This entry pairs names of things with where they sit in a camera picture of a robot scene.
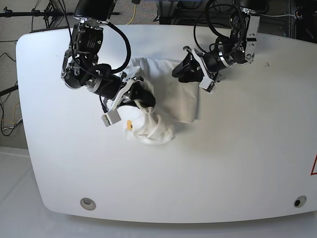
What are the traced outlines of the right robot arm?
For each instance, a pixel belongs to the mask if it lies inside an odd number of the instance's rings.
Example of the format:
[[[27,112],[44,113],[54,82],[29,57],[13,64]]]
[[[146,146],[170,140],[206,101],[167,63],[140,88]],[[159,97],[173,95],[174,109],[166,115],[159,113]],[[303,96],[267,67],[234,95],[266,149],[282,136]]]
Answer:
[[[104,113],[126,105],[154,107],[155,97],[142,85],[143,78],[127,75],[131,46],[126,35],[109,20],[115,4],[114,0],[78,2],[74,18],[80,22],[68,30],[70,43],[64,55],[61,78],[71,89],[87,87],[90,92],[98,95]],[[104,39],[102,23],[118,33],[126,46],[126,59],[115,69],[109,64],[98,62],[98,53]],[[112,101],[110,109],[106,106],[108,100]]]

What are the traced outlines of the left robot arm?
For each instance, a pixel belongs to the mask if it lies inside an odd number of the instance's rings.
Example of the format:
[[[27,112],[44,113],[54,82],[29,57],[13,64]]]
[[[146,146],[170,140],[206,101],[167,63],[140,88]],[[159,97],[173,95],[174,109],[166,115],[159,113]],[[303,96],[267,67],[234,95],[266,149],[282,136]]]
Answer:
[[[264,0],[235,0],[230,5],[230,35],[218,32],[211,21],[211,9],[217,8],[213,0],[206,3],[203,15],[209,29],[217,36],[209,50],[185,46],[184,60],[172,71],[172,76],[181,83],[198,82],[207,91],[219,83],[219,72],[234,64],[252,63],[260,25],[260,14],[265,12]]]

